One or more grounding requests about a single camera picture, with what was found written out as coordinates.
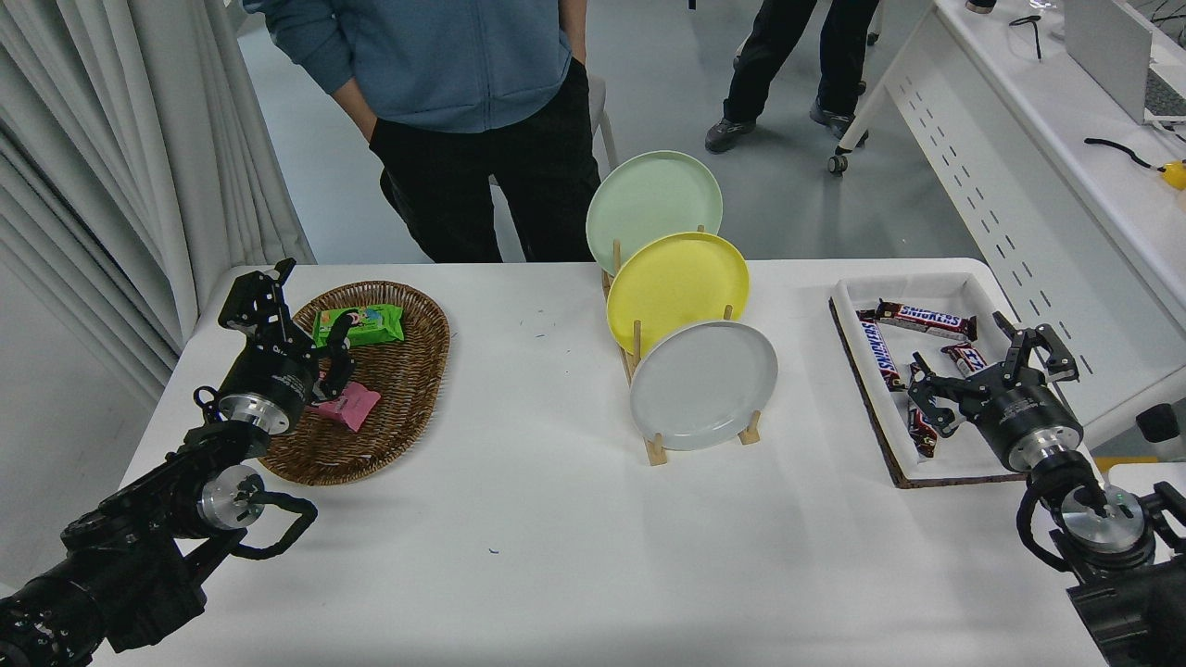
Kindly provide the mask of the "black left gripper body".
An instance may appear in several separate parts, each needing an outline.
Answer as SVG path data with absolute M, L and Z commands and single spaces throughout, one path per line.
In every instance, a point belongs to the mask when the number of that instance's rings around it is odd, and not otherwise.
M 221 417 L 238 423 L 299 423 L 319 368 L 310 339 L 249 343 L 221 381 Z

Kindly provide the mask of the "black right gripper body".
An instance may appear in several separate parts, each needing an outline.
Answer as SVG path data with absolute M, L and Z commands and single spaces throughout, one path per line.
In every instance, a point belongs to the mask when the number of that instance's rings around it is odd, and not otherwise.
M 1076 450 L 1083 426 L 1056 393 L 1042 383 L 1005 387 L 990 374 L 968 380 L 987 388 L 984 398 L 967 401 L 967 420 L 978 428 L 996 456 L 1037 456 L 1044 447 Z

